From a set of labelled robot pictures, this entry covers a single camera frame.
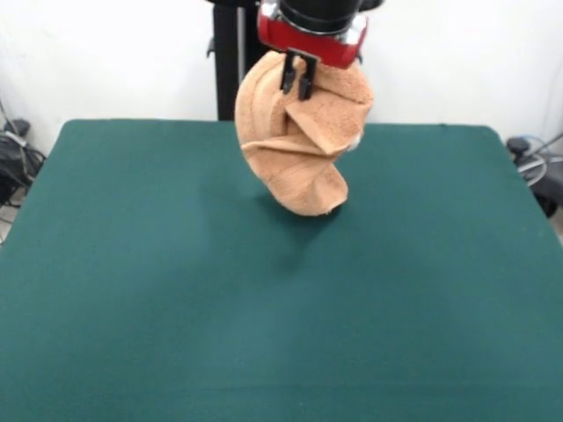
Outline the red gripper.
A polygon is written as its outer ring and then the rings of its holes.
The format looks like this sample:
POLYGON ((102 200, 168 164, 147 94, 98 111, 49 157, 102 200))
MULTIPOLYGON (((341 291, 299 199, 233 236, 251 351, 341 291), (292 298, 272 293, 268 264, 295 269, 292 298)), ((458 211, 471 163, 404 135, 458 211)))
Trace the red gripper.
POLYGON ((295 81, 295 56, 302 55, 300 99, 311 98, 317 60, 346 69, 358 58, 368 26, 361 1, 262 1, 258 8, 260 41, 286 52, 281 74, 284 94, 290 93, 295 81))

